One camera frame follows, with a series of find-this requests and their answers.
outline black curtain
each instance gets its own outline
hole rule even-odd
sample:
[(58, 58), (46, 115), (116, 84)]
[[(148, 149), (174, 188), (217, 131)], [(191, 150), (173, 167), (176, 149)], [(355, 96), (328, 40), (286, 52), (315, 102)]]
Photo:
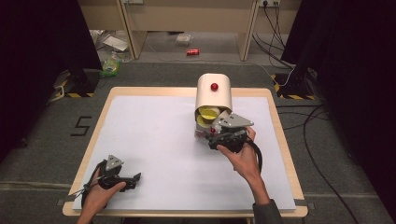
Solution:
[(396, 2), (340, 3), (303, 0), (282, 59), (317, 70), (340, 136), (396, 221)]
[(62, 71), (101, 69), (77, 0), (3, 1), (0, 7), (0, 159), (25, 137)]

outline yellow and black warning tape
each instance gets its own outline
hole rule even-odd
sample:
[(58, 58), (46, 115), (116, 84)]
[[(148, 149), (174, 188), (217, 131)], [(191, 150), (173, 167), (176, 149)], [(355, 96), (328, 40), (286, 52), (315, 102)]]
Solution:
[[(68, 83), (68, 80), (70, 78), (70, 74), (64, 79), (64, 82), (62, 82), (61, 86), (64, 87), (64, 89), (66, 89), (66, 85)], [(58, 92), (56, 94), (56, 97), (61, 96), (61, 93)], [(93, 97), (93, 92), (65, 92), (64, 96), (66, 97), (72, 97), (72, 98), (81, 98), (81, 97)]]
[(292, 99), (292, 100), (314, 100), (315, 99), (315, 97), (310, 93), (301, 94), (299, 92), (290, 92), (290, 89), (288, 89), (288, 87), (279, 86), (279, 84), (276, 82), (276, 75), (271, 75), (271, 78), (274, 81), (276, 95), (279, 98)]

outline sleeve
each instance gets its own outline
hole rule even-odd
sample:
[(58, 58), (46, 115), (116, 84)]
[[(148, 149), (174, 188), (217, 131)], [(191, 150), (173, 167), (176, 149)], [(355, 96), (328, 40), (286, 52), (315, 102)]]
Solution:
[(278, 224), (283, 223), (279, 210), (274, 200), (264, 205), (253, 204), (255, 224)]

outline red object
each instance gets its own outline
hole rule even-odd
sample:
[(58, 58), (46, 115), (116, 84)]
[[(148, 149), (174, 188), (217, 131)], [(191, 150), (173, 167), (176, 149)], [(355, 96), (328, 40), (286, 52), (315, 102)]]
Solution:
[(218, 89), (219, 89), (218, 83), (212, 83), (212, 85), (210, 85), (210, 90), (217, 91)]
[(199, 54), (199, 49), (188, 49), (187, 50), (187, 55), (198, 55)]

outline wrist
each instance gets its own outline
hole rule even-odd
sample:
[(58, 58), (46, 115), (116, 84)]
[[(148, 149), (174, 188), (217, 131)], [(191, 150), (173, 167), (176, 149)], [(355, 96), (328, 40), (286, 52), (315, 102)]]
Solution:
[(271, 202), (271, 199), (268, 195), (267, 189), (265, 187), (264, 181), (262, 177), (251, 178), (247, 180), (250, 189), (253, 193), (254, 202), (257, 205), (268, 204)]
[(95, 213), (83, 210), (78, 218), (77, 224), (91, 224), (94, 216)]

